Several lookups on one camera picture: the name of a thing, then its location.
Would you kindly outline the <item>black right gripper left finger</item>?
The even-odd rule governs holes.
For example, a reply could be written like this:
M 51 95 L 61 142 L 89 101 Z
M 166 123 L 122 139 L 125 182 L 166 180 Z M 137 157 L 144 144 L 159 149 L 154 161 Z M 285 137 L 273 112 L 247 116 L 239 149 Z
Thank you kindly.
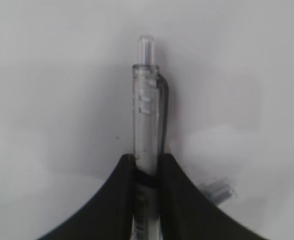
M 42 240 L 129 240 L 134 206 L 133 155 L 123 155 L 111 176 L 71 218 Z

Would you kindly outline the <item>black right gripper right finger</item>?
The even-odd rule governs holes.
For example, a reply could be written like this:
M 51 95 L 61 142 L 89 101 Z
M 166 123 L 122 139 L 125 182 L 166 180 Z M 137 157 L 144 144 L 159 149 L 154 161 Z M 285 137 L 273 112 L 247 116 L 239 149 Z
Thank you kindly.
M 165 240 L 260 240 L 210 202 L 171 154 L 158 158 L 159 213 Z

